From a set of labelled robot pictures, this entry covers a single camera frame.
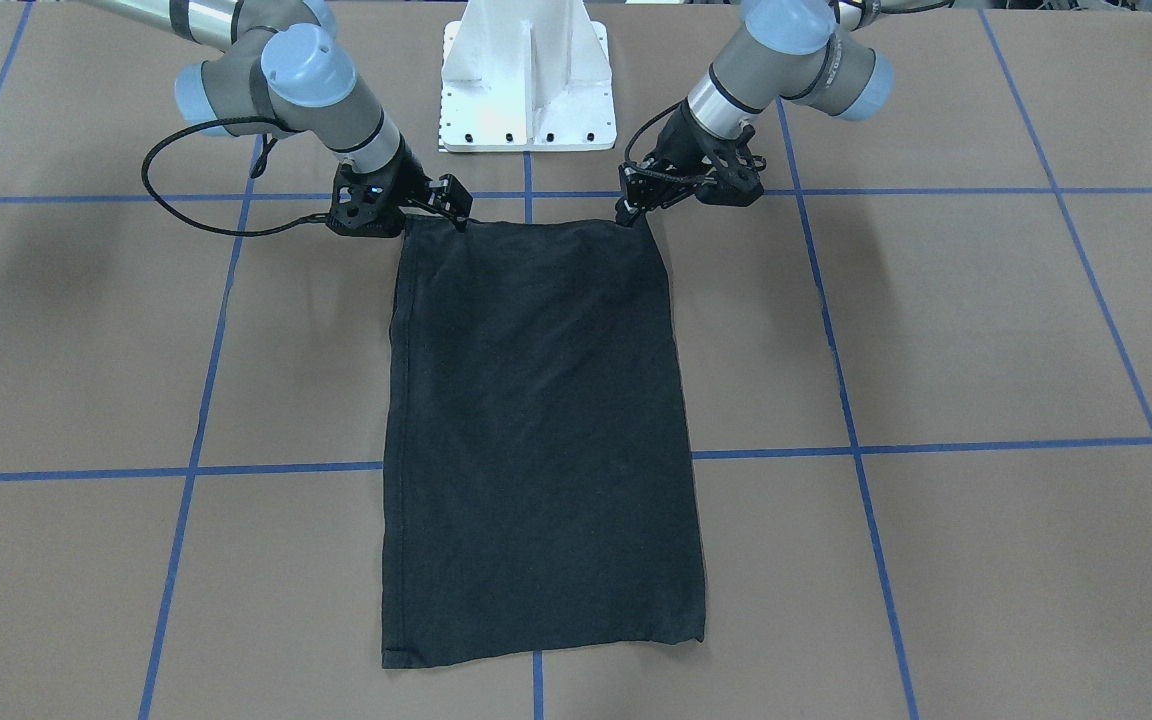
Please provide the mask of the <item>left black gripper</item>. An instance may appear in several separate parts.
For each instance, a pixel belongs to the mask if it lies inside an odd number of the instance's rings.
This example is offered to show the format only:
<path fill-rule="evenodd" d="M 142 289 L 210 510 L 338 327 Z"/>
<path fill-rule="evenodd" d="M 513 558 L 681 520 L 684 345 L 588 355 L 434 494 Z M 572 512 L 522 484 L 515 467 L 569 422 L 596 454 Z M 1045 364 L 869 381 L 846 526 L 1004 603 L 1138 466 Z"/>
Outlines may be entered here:
<path fill-rule="evenodd" d="M 666 126 L 653 150 L 635 159 L 635 143 L 660 120 Z M 746 122 L 738 124 L 736 138 L 712 135 L 685 101 L 660 111 L 626 143 L 614 223 L 632 228 L 649 211 L 672 209 L 690 197 L 705 205 L 748 209 L 765 192 L 761 172 L 767 167 L 763 156 L 748 147 L 753 137 L 755 128 Z"/>

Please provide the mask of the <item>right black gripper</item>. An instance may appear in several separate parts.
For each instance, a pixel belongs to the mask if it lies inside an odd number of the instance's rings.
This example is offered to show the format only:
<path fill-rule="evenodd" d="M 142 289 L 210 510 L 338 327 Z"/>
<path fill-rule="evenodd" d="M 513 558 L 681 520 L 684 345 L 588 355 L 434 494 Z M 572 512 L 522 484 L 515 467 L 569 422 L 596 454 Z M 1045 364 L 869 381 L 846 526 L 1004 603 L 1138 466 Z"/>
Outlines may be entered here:
<path fill-rule="evenodd" d="M 420 209 L 447 219 L 456 232 L 471 222 L 473 196 L 458 179 L 444 174 L 430 179 L 406 141 L 384 167 L 357 172 L 340 162 L 325 223 L 347 237 L 392 238 L 402 234 L 404 209 Z"/>

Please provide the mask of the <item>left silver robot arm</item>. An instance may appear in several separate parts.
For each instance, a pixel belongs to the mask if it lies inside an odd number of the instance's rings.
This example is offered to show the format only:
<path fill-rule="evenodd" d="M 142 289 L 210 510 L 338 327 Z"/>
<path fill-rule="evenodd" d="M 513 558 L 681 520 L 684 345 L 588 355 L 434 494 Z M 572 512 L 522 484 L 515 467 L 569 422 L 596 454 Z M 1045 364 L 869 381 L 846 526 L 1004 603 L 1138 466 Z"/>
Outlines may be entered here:
<path fill-rule="evenodd" d="M 1152 1 L 745 1 L 685 99 L 626 152 L 617 222 L 771 192 L 847 223 L 920 210 L 983 234 L 1070 200 L 1152 214 Z"/>

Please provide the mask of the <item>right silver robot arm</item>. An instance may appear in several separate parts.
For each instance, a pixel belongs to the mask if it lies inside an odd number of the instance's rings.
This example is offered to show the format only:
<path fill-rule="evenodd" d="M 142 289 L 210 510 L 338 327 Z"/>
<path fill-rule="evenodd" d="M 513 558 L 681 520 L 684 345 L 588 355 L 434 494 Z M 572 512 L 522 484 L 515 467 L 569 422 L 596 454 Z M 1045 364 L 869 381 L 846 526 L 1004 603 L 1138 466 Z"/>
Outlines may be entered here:
<path fill-rule="evenodd" d="M 210 132 L 260 137 L 251 179 L 268 168 L 278 141 L 308 132 L 338 159 L 332 204 L 297 219 L 347 237 L 397 237 L 407 210 L 467 228 L 472 196 L 458 179 L 431 179 L 397 124 L 338 44 L 338 18 L 325 1 L 101 1 L 99 8 L 184 41 L 214 47 L 218 59 L 184 68 L 174 83 L 185 120 L 147 150 L 141 181 L 170 142 Z"/>

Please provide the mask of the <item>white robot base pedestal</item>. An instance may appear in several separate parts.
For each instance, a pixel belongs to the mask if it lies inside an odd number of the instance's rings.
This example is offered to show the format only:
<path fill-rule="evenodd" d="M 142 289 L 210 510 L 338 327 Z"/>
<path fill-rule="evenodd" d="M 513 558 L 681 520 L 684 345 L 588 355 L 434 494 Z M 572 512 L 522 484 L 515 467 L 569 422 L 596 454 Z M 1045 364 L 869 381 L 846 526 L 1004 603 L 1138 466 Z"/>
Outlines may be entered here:
<path fill-rule="evenodd" d="M 582 1 L 468 1 L 444 26 L 439 149 L 616 145 L 607 26 Z"/>

